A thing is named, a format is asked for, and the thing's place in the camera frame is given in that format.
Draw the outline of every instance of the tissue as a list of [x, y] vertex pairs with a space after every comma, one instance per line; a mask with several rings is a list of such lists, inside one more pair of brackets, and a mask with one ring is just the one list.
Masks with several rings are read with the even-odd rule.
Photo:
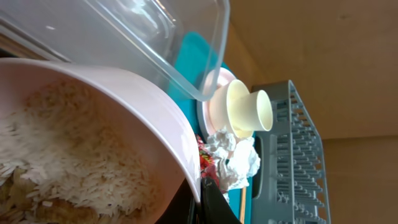
[[221, 191], [249, 186], [248, 177], [257, 174], [261, 161], [253, 144], [254, 138], [236, 143], [234, 135], [226, 129], [219, 130], [208, 138], [205, 148], [215, 160]]

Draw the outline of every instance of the gray dish rack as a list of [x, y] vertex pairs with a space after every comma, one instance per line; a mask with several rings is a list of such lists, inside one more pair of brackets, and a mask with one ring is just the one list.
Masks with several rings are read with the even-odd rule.
[[256, 132], [252, 224], [330, 224], [322, 140], [292, 81], [252, 90], [266, 91], [274, 112], [271, 131]]

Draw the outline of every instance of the transparent container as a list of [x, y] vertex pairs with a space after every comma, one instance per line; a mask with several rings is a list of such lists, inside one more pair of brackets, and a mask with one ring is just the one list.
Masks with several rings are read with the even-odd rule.
[[126, 69], [200, 101], [215, 91], [228, 20], [228, 0], [0, 0], [0, 31], [32, 50]]

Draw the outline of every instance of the blue tray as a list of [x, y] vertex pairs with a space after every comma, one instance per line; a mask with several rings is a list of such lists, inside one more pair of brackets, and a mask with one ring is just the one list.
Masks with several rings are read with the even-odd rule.
[[[203, 71], [207, 64], [207, 58], [209, 56], [210, 47], [206, 40], [196, 32], [188, 33], [183, 41], [180, 49], [180, 53], [175, 63], [175, 68], [192, 84], [196, 84], [198, 80], [202, 79]], [[212, 57], [210, 63], [214, 63], [212, 60], [216, 60], [216, 57]], [[222, 64], [223, 68], [229, 69], [226, 64]], [[197, 104], [195, 100], [180, 100], [182, 98], [181, 93], [170, 86], [167, 93], [169, 96], [178, 104], [180, 109], [183, 111], [195, 134], [202, 136], [199, 128], [198, 117], [197, 117]], [[251, 194], [252, 194], [252, 178], [249, 180], [250, 186], [246, 188], [246, 209], [244, 222], [251, 223]], [[240, 204], [241, 204], [241, 190], [230, 190], [229, 195], [229, 206], [237, 218], [239, 218]]]

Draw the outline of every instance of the chopstick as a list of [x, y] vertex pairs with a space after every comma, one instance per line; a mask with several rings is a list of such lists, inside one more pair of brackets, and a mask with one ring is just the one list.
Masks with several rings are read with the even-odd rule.
[[244, 212], [246, 209], [246, 187], [242, 188], [241, 195], [241, 212], [239, 214], [239, 221], [244, 224]]

